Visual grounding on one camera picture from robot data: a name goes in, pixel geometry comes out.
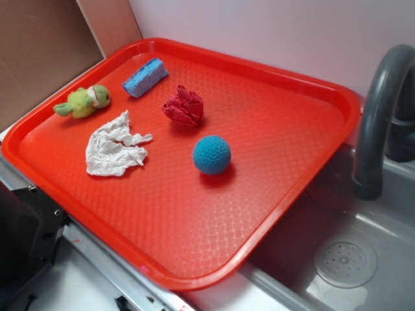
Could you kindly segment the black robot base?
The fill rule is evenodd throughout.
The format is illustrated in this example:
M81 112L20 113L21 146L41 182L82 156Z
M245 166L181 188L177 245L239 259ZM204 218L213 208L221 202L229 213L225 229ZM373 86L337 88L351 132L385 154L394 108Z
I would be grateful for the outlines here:
M41 189L1 184L1 287L25 284L53 265L64 220Z

